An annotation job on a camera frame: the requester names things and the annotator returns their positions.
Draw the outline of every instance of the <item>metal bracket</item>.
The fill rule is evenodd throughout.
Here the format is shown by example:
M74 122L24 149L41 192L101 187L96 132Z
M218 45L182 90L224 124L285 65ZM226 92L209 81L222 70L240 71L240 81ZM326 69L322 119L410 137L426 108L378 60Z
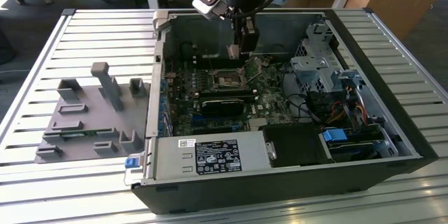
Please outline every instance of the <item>metal bracket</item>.
M168 10L157 10L154 11L154 15L152 17L152 25L154 31L161 31L164 28L169 26L169 11Z

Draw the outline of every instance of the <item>slatted metal surface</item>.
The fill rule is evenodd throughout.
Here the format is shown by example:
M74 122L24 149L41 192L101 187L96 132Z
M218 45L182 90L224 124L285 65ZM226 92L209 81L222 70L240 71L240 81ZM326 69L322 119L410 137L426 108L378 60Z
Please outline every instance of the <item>slatted metal surface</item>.
M60 21L41 68L29 79L21 105L0 144L0 223L398 223L442 221L448 216L448 106L445 97L410 64L362 11L337 12L440 160L398 175L368 191L156 216L122 183L124 158L33 164L49 122L60 78L98 84L89 77L94 61L106 61L118 83L150 81L152 11L78 10ZM346 63L353 66L345 52Z

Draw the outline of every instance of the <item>floor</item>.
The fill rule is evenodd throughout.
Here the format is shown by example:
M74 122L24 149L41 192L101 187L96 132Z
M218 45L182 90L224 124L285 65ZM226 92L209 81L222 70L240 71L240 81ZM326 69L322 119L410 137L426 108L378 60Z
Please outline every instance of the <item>floor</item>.
M62 9L144 7L144 3L141 6L141 2L136 0L53 0L52 5L46 5L44 0L25 1L26 4L20 6L14 0L0 0L0 29L17 51L16 58L9 63L0 65L0 120L26 77L26 71L4 71L32 68ZM448 0L437 0L433 8L428 10L422 20L402 41L445 89L448 89L446 27Z

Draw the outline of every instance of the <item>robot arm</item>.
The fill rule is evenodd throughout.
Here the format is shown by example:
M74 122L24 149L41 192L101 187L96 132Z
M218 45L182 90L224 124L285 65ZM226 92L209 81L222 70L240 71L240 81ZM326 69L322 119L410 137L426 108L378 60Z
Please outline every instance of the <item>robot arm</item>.
M254 24L254 15L273 0L193 0L197 11L208 18L232 20L234 32L233 44L228 46L230 59L240 58L256 49L258 29Z

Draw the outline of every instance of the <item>motherboard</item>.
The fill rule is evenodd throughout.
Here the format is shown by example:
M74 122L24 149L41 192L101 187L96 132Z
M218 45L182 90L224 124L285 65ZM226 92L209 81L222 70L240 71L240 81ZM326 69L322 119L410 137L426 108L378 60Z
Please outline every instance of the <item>motherboard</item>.
M284 63L262 55L237 68L213 58L166 62L173 136L256 131L294 121L281 91Z

